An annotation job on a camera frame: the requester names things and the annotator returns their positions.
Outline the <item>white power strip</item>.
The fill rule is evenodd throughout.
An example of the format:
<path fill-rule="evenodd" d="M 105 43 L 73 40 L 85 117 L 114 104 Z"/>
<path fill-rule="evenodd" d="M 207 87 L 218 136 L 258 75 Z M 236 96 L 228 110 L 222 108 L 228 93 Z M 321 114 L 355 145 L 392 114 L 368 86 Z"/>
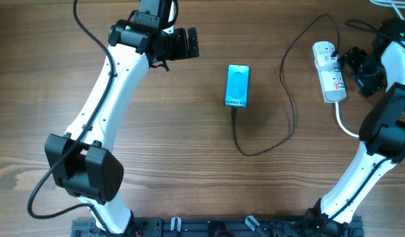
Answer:
<path fill-rule="evenodd" d="M 339 56 L 335 55 L 335 47 L 331 42 L 319 41 L 314 43 L 313 56 L 317 54 L 329 53 L 331 57 Z M 344 80 L 342 77 L 342 72 L 340 70 L 340 65 L 338 68 L 333 68 L 331 70 L 317 70 L 319 82 L 321 85 L 321 91 L 323 94 L 324 102 L 326 103 L 336 103 L 342 101 L 347 97 L 346 87 L 344 85 Z"/>

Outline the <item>teal screen smartphone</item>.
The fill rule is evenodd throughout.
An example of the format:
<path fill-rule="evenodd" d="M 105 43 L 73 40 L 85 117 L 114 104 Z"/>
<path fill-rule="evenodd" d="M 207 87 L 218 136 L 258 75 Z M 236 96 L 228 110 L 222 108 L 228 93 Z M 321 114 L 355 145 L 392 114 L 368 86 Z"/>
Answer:
<path fill-rule="evenodd" d="M 250 68 L 247 65 L 229 65 L 225 89 L 225 105 L 246 107 L 248 102 Z"/>

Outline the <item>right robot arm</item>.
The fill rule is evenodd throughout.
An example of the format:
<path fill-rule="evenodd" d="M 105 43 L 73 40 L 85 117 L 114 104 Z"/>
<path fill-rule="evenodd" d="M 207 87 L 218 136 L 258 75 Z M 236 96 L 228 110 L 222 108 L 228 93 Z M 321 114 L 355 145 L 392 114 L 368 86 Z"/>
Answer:
<path fill-rule="evenodd" d="M 306 211 L 301 236 L 353 236 L 349 226 L 356 208 L 384 174 L 405 159 L 405 34 L 388 33 L 357 19 L 345 25 L 386 39 L 381 64 L 387 90 L 366 116 L 359 131 L 360 146 L 335 187 Z"/>

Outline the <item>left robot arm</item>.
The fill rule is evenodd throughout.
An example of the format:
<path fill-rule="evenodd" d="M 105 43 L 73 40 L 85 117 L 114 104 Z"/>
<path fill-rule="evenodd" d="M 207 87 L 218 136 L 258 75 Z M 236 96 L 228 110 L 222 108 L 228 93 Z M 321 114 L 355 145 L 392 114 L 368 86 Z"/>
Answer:
<path fill-rule="evenodd" d="M 105 64 L 80 114 L 45 143 L 47 176 L 91 211 L 104 236 L 141 234 L 119 192 L 124 169 L 113 155 L 114 141 L 148 70 L 199 55 L 196 29 L 175 28 L 177 17 L 176 1 L 142 1 L 113 25 L 103 46 Z"/>

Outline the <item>white USB charger plug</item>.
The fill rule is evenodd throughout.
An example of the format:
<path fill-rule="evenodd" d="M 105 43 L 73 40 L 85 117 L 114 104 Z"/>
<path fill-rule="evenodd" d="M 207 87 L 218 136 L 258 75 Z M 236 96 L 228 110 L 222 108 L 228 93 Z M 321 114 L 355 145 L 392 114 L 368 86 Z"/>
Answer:
<path fill-rule="evenodd" d="M 317 70 L 331 70 L 333 68 L 338 68 L 339 63 L 338 63 L 338 58 L 337 57 L 331 57 L 329 53 L 322 53 L 322 54 L 317 54 L 315 56 L 315 67 Z"/>

